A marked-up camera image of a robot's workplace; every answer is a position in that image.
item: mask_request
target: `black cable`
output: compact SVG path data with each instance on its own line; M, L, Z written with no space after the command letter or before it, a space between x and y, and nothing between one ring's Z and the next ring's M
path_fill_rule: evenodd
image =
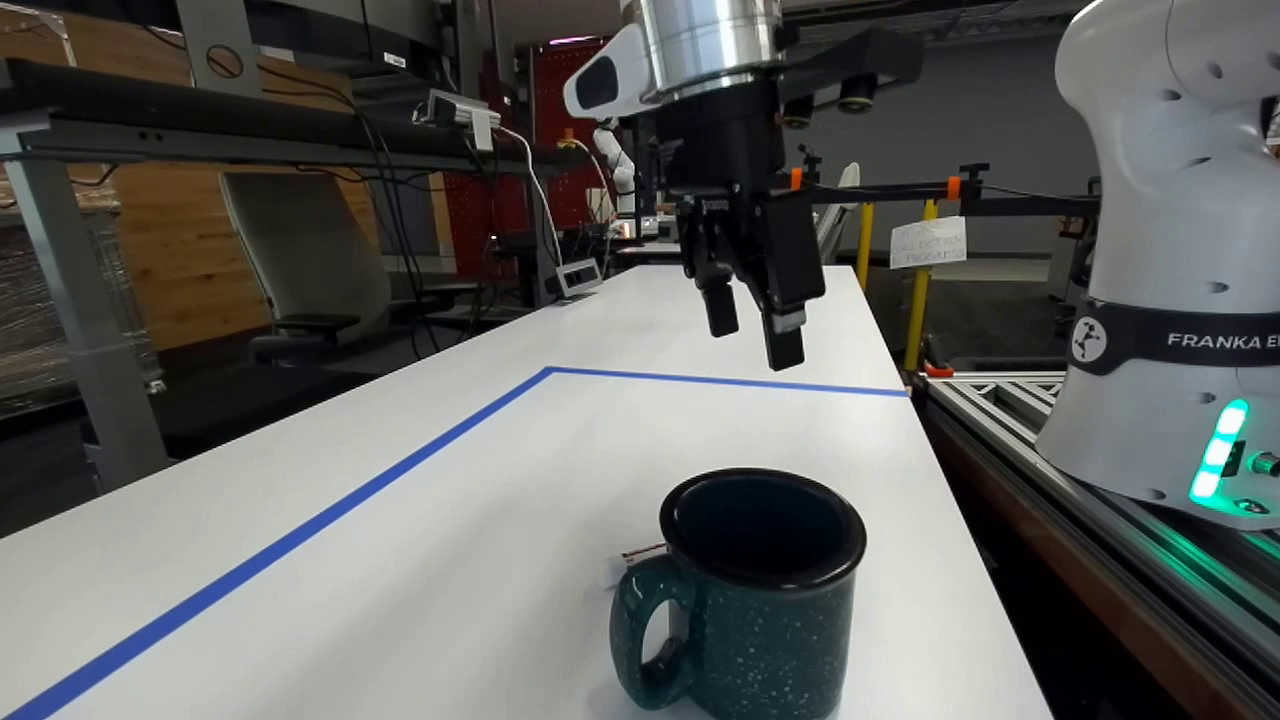
M290 163L290 169L299 169L299 171L327 171L327 178L337 178L340 185L374 185L380 178L358 178L358 171L352 171L352 169L327 169L327 163ZM433 192L422 182L426 182L433 171L411 171L411 178L396 178L392 185L396 190L420 190L420 192Z
M1280 133L1280 97L1269 97L1269 100L1259 105L1259 126L1257 126L1257 133L1269 141L1270 128Z
M134 27L142 27L151 40L161 40L161 44L168 44L168 50L175 50L175 54L186 54L179 40L168 40L168 35L161 35L155 27L138 26L134 11L132 11L125 0L121 0L121 8L125 8L125 16L126 16ZM369 50L373 50L369 0L358 0L358 16L363 16ZM319 84L319 80L308 80L308 77L290 77L290 73L277 73L277 70L268 70L268 63L256 63L256 73L277 77L277 80L289 80L289 84L317 88L317 94L262 88L262 94L273 94L273 97L327 97L327 100L352 107L352 117L358 122L358 133L363 133L363 141L369 141L369 147L373 147L374 182L382 185L382 195L386 195L386 216L392 216L392 232L386 232L386 238L392 238L401 260L403 260L403 277L408 277L411 304L422 307L422 287L420 287L420 277L422 277L422 273L420 273L420 266L417 266L417 258L411 258L411 249L408 249L408 222L403 222L403 205L401 205L401 192L396 192L396 178L392 178L392 169L386 169L392 147L386 147L382 133L373 126L373 117L369 117L346 94L340 94L340 88L330 88L330 84Z
M363 26L363 54L374 63L373 26L369 26L369 0L358 0L358 26Z
M631 154L638 155L635 159L635 169L642 163L642 126L635 122L635 128L631 128ZM631 182L635 190L631 190L631 195L635 195L635 242L642 238L642 195L638 195L638 171L635 171L635 182Z
M114 178L121 163L109 163L90 185L75 185L75 190L103 190Z
M1004 192L1004 195L1015 195L1015 202L1044 202L1044 205L1060 205L1066 195L1038 195L1038 192L1019 192L1019 190L1000 190L1000 185L985 185L988 192Z
M486 249L486 243L494 243L494 190L493 190L493 171L486 171L482 155L479 154L470 154L470 155L475 155L475 171L479 171L482 202L486 202L486 211L482 211L482 249ZM494 252L479 252L479 260L482 260L482 297L475 304L475 319L486 312L486 301L494 297L494 269L493 269Z

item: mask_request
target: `wall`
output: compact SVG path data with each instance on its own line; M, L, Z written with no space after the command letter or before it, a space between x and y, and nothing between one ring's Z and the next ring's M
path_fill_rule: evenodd
M994 190L1075 195L1094 155L1082 122L1056 97L1050 61L1056 40L926 54L918 84L882 94L869 117L818 112L813 128L789 133L789 154L800 159L794 143L809 143L822 155L829 185L847 159L864 163L864 185L939 182L985 159ZM888 249L890 226L915 216L915 205L882 205L874 243ZM1056 229L971 222L971 252L1044 258Z
M525 50L551 35L611 35L621 27L616 0L493 0L500 44Z

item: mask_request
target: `green light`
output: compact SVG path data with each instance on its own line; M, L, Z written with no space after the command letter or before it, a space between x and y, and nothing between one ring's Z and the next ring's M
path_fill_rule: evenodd
M1220 471L1220 467L1229 467L1229 460L1230 460L1230 441L1220 441L1220 436L1215 436L1215 441L1208 444L1199 467L1215 467L1215 471Z
M1215 497L1215 489L1220 489L1220 478L1215 471L1199 471L1194 485L1190 485L1190 497L1208 502L1208 497Z
M1229 409L1223 409L1223 418L1215 418L1215 436L1239 436L1244 432L1244 422L1248 422L1248 401L1230 401Z
M1190 502L1213 502L1220 489L1223 489L1223 467L1230 465L1230 452L1235 452L1235 441L1248 423L1248 401L1235 396L1220 418L1215 418L1215 427L1213 427L1213 441L1202 448L1202 460L1199 460L1199 471L1190 481Z

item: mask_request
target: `floor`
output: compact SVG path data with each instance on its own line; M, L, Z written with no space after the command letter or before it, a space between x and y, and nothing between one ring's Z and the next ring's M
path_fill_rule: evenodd
M930 287L930 346L946 364L1019 364L1056 360L1060 307L1026 269L942 277ZM901 281L874 277L870 307L890 337L901 329ZM382 347L358 364L408 360L408 347ZM78 452L78 418L43 411L24 423L0 422L0 538L51 514L99 497L88 485ZM1177 706L1135 670L1119 645L1073 600L1073 592L1026 557L962 489L960 508L978 541L1007 618L1035 666L1035 675L1065 720L1172 720Z

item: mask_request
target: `metal frame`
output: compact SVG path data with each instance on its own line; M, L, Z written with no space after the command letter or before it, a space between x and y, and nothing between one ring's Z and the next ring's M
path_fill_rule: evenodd
M20 154L29 128L5 128L0 147ZM15 207L29 226L41 273L69 337L69 370L99 436L99 478L125 485L162 467L161 423L142 373L111 312L94 242L82 229L65 159L5 159Z
M1038 423L1056 403L1060 373L962 373L926 380L922 422L962 456L1000 467L993 485L1035 522L1066 538L1107 592L1158 618L1199 670L1202 690L1230 698L1235 707L1280 706L1280 538L1230 538L1208 547L1177 522L1145 503L1066 481L1035 452Z
M0 155L15 207L34 243L51 287L69 370L99 441L99 481L126 485L168 465L148 380L134 364L125 323L111 315L103 266L82 229L69 163L142 163L142 159L214 159L214 163L319 163L319 169L460 169L463 155L417 155L214 133L168 133L134 126L51 122L43 112L0 117ZM516 159L486 159L493 171L525 171Z
M256 44L243 6L175 0L184 21L190 84L261 97Z

